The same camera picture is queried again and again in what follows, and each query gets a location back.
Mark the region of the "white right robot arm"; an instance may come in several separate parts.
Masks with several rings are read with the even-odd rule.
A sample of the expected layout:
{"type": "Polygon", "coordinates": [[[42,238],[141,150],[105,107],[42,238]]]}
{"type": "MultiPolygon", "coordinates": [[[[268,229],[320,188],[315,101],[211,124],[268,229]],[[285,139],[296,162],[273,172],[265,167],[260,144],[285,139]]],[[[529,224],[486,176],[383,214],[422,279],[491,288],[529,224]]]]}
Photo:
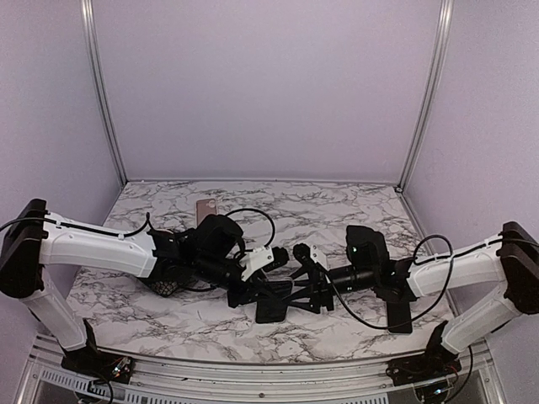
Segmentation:
{"type": "Polygon", "coordinates": [[[307,274],[302,289],[287,296],[289,306],[317,312],[333,308],[335,299],[358,290],[372,290],[387,308],[382,329],[409,333],[415,316],[410,305],[419,298],[472,284],[494,282],[495,288],[460,316],[440,324],[432,333],[417,369],[434,377],[479,338],[507,322],[538,312],[538,244],[523,227],[510,221],[483,241],[445,254],[392,259],[385,237],[366,226],[348,226],[346,253],[350,265],[326,269],[319,253],[297,244],[293,255],[307,274]]]}

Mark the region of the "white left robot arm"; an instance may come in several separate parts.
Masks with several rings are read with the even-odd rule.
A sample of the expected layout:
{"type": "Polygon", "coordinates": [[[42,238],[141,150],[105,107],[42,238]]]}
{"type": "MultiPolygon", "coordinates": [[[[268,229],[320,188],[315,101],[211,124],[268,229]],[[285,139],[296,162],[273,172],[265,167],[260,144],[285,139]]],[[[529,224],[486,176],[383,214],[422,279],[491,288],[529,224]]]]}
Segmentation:
{"type": "Polygon", "coordinates": [[[243,229],[228,215],[209,214],[186,231],[158,230],[150,222],[131,232],[68,220],[31,200],[19,216],[1,227],[1,291],[23,301],[53,334],[62,350],[90,375],[106,367],[92,328],[74,314],[47,265],[74,265],[129,274],[154,293],[168,297],[192,290],[199,280],[227,292],[230,307],[254,303],[258,323],[286,318],[286,281],[269,281],[266,273],[284,266],[284,248],[248,249],[243,229]]]}

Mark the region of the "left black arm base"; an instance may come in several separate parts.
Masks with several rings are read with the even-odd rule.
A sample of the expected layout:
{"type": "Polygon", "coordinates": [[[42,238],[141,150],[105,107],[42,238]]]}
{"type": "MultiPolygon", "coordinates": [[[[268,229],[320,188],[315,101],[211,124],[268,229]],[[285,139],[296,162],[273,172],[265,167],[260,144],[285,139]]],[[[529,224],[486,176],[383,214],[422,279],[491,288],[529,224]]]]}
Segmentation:
{"type": "Polygon", "coordinates": [[[61,367],[80,374],[103,377],[106,381],[128,384],[134,366],[134,359],[118,353],[108,353],[98,348],[93,329],[86,319],[83,325],[87,341],[80,349],[67,351],[64,348],[61,367]]]}

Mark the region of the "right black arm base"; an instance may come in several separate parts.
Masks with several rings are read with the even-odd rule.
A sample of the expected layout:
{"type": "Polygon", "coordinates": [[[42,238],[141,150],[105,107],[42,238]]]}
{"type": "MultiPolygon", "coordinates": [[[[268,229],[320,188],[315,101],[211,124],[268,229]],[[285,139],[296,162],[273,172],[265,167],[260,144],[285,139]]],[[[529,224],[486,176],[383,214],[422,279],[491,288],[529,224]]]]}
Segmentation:
{"type": "Polygon", "coordinates": [[[387,363],[386,375],[394,386],[457,374],[462,369],[458,354],[441,344],[447,324],[448,321],[444,321],[433,330],[423,353],[391,359],[387,363]]]}

